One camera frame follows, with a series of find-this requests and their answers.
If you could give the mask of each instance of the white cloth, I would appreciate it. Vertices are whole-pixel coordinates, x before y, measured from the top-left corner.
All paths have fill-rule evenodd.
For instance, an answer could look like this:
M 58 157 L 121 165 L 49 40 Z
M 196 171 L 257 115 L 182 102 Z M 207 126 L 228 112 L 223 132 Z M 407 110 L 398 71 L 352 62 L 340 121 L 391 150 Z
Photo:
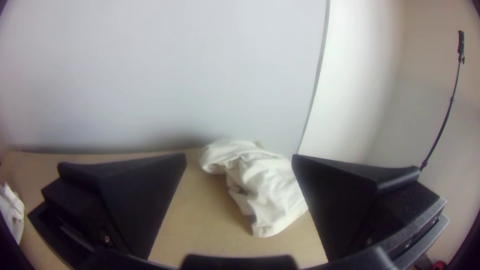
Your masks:
M 24 231 L 24 203 L 10 189 L 0 184 L 0 212 L 17 244 L 20 244 Z
M 226 174 L 241 212 L 256 217 L 254 236 L 276 235 L 308 209 L 291 162 L 251 141 L 217 140 L 203 148 L 200 165 L 207 173 Z

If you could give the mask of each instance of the white fabric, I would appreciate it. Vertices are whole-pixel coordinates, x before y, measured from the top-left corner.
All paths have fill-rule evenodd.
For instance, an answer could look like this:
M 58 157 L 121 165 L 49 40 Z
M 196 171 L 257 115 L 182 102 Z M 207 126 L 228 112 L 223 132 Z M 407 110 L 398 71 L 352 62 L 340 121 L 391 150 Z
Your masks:
M 201 151 L 200 165 L 207 173 L 226 174 L 241 212 L 256 217 L 254 236 L 276 235 L 308 209 L 291 162 L 251 141 L 215 141 Z
M 24 231 L 24 203 L 10 189 L 9 185 L 0 184 L 0 212 L 17 244 Z

